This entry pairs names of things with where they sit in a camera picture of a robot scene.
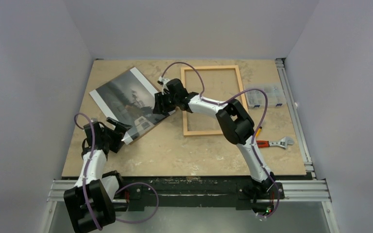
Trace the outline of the photo with glass pane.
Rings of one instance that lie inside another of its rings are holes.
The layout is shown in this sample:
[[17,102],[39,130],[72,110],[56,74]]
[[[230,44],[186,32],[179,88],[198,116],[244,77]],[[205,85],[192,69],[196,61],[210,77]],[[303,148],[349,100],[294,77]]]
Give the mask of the photo with glass pane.
[[106,117],[131,126],[123,137],[123,142],[129,145],[175,113],[174,110],[166,114],[153,113],[157,92],[157,88],[132,67],[89,94]]

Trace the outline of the wooden picture frame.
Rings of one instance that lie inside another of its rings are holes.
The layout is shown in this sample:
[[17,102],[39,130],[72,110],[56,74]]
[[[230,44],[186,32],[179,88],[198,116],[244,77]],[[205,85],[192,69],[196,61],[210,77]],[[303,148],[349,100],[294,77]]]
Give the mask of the wooden picture frame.
[[[225,102],[244,90],[238,65],[213,65],[195,67],[202,77],[190,67],[181,68],[181,82],[188,91],[202,93],[202,98],[212,102]],[[183,136],[222,136],[215,116],[182,112]]]

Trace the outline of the yellow handled screwdriver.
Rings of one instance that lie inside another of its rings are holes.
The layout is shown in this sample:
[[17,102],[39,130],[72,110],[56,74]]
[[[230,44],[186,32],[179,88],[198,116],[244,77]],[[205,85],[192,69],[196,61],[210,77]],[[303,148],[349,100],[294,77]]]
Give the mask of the yellow handled screwdriver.
[[255,133],[255,137],[258,137],[259,136],[259,134],[261,133],[261,131],[262,131],[262,126],[260,126],[259,128],[258,128],[258,130],[256,131],[256,133]]

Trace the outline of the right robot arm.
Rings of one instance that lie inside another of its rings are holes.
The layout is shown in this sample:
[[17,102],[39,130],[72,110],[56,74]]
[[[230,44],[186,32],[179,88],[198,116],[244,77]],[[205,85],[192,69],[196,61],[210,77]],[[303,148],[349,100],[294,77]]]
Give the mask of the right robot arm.
[[162,90],[154,95],[153,113],[164,114],[179,108],[216,119],[226,140],[241,152],[254,183],[254,193],[264,198],[273,191],[276,198],[280,197],[282,191],[255,141],[257,128],[240,101],[236,98],[225,102],[201,98],[196,92],[188,92],[179,79],[160,77],[158,83]]

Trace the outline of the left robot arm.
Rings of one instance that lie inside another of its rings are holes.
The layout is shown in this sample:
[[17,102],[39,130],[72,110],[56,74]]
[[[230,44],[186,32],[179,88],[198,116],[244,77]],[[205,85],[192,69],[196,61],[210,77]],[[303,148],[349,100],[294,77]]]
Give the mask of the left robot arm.
[[82,142],[82,170],[75,185],[63,195],[76,233],[101,230],[114,223],[116,211],[112,200],[125,194],[121,175],[116,170],[107,173],[103,170],[109,152],[117,153],[121,149],[123,138],[132,126],[110,117],[107,122],[114,128],[96,120],[81,127],[86,134]]

